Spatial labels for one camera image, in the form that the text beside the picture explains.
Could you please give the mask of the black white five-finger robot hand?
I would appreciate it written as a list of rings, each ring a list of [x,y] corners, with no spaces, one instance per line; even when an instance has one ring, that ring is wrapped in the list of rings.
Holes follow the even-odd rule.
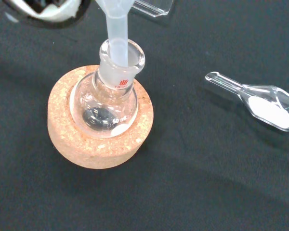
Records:
[[[88,10],[90,0],[0,0],[7,19],[46,29],[75,26]]]

